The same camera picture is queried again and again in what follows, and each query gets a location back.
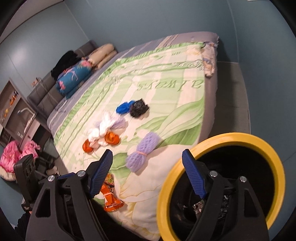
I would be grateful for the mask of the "pink slippers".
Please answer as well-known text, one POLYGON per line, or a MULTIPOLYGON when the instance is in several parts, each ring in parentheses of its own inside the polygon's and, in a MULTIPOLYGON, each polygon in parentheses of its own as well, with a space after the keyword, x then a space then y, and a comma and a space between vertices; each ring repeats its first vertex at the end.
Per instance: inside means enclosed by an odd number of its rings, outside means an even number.
POLYGON ((41 147, 34 141, 26 142, 22 151, 18 149, 18 144, 17 141, 9 142, 1 155, 1 178, 6 181, 16 180, 14 165, 22 157, 32 154, 34 160, 36 160, 38 157, 37 151, 41 150, 41 147))

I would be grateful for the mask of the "black clothing pile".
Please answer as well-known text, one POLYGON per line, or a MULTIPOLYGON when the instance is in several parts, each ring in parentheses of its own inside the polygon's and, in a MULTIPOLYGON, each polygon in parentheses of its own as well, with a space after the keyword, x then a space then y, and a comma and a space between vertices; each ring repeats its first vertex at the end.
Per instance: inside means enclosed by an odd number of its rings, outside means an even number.
POLYGON ((80 60, 81 57, 79 57, 73 50, 66 52, 51 70, 51 76, 54 78, 54 80, 57 80, 64 70, 75 65, 80 60))

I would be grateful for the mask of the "wall power socket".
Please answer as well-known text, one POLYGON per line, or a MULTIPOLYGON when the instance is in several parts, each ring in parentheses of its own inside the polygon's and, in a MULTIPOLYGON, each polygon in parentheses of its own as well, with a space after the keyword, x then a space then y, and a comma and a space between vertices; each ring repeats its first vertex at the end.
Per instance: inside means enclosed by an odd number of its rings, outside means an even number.
POLYGON ((32 87, 35 87, 42 79, 40 77, 36 77, 35 80, 31 83, 32 87))

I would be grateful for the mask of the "beige folded quilt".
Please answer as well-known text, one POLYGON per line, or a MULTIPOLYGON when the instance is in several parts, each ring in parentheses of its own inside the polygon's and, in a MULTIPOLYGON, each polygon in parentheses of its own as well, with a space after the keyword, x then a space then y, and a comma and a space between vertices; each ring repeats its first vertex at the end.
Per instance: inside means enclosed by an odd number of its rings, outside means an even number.
POLYGON ((100 69, 116 54, 114 45, 108 43, 95 49, 86 59, 91 63, 92 68, 100 69))

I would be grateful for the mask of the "black bag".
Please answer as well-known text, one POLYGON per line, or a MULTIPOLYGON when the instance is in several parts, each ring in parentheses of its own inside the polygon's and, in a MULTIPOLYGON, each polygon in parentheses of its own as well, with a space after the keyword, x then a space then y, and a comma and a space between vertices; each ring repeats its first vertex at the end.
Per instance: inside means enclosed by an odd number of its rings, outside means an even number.
POLYGON ((143 99, 135 101, 130 107, 129 114, 133 118, 139 118, 149 110, 149 106, 144 102, 143 99))

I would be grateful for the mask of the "blue floral folded quilt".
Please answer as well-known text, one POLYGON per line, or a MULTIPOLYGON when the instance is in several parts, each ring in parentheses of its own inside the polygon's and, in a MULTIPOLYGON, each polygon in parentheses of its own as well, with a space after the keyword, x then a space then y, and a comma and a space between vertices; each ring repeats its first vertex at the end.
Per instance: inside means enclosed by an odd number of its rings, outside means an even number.
POLYGON ((56 89, 63 97, 69 99, 91 76, 92 68, 91 62, 87 59, 79 61, 58 77, 56 89))

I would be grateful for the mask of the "yellow rimmed black trash bin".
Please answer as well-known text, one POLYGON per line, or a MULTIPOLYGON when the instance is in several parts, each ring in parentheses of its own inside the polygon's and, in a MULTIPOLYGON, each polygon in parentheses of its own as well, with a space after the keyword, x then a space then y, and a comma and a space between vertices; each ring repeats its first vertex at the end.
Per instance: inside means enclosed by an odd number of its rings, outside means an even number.
POLYGON ((181 157, 159 195, 162 240, 269 240, 285 196, 285 171, 273 147, 251 134, 224 133, 189 150, 207 194, 195 194, 181 157))

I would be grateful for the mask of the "white shelf unit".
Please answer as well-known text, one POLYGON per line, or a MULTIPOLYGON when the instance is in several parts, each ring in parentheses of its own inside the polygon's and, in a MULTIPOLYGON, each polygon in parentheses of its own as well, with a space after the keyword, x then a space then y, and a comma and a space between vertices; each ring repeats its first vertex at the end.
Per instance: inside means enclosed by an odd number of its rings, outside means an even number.
POLYGON ((1 146, 16 141, 23 150, 28 141, 34 141, 43 149, 49 137, 37 112, 9 79, 1 91, 1 146))

